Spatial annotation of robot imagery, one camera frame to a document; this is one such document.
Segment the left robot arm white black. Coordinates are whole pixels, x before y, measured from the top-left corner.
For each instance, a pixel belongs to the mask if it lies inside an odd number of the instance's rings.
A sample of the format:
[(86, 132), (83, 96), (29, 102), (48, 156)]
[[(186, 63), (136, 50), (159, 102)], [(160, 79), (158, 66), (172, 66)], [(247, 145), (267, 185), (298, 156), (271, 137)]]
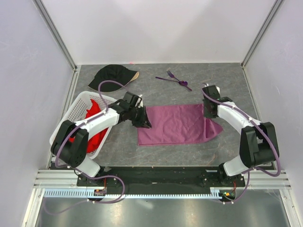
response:
[(152, 127), (142, 98), (131, 92), (126, 92), (122, 99), (106, 105), (101, 112), (87, 119), (77, 122), (63, 121), (51, 142), (51, 152), (56, 156), (56, 167), (60, 167), (60, 159), (85, 175), (93, 186), (101, 185), (104, 181), (101, 166), (87, 155), (89, 140), (101, 131), (128, 120), (136, 128)]

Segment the purple cloth napkin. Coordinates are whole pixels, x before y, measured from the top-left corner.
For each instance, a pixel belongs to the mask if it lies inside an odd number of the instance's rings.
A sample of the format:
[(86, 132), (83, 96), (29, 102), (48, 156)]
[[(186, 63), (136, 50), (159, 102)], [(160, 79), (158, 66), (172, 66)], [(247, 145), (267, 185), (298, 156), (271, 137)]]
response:
[(203, 104), (149, 106), (151, 128), (138, 128), (138, 145), (184, 145), (205, 143), (223, 128), (204, 117)]

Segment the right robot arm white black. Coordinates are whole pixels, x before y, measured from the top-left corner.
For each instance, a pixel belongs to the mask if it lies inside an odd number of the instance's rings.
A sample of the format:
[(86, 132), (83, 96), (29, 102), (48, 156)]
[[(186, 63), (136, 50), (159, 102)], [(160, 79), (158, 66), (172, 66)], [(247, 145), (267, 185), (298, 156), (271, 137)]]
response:
[(270, 122), (260, 122), (241, 110), (230, 98), (221, 97), (219, 87), (203, 84), (204, 117), (221, 118), (240, 134), (239, 155), (219, 165), (217, 181), (222, 186), (234, 176), (254, 169), (278, 177), (281, 174), (276, 130)]

